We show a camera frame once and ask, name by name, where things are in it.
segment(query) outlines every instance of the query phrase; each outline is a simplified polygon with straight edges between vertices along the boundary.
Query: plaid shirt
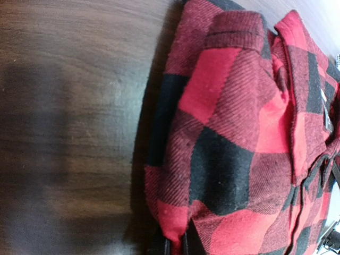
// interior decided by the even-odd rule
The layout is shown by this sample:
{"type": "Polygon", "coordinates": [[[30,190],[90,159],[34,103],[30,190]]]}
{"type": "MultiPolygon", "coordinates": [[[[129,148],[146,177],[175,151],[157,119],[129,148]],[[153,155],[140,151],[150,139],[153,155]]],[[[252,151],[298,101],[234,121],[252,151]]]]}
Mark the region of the plaid shirt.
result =
{"type": "Polygon", "coordinates": [[[152,131],[147,202],[173,254],[190,220],[210,255],[312,254],[340,163],[340,73],[297,12],[276,35],[240,9],[185,5],[152,131]]]}

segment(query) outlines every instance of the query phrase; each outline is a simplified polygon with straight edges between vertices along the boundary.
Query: wooden table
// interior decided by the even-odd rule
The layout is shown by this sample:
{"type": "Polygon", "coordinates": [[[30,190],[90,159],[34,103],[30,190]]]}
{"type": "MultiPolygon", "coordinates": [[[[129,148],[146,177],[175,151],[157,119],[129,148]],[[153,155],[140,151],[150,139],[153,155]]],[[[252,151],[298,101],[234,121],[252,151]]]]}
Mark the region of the wooden table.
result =
{"type": "MultiPolygon", "coordinates": [[[[236,2],[270,26],[297,9],[340,52],[337,0],[236,2]]],[[[143,254],[143,164],[181,12],[170,0],[0,2],[0,254],[143,254]]]]}

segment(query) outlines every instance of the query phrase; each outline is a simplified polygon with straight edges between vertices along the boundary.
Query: checkered pattern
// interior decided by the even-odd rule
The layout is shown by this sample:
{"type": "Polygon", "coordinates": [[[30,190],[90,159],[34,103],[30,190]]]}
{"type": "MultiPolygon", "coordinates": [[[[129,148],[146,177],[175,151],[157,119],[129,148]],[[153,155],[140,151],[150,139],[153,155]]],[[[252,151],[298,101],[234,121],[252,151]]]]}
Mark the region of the checkered pattern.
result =
{"type": "Polygon", "coordinates": [[[154,122],[147,201],[173,254],[190,220],[210,255],[312,254],[340,152],[340,72],[295,11],[275,35],[240,9],[185,5],[154,122]]]}

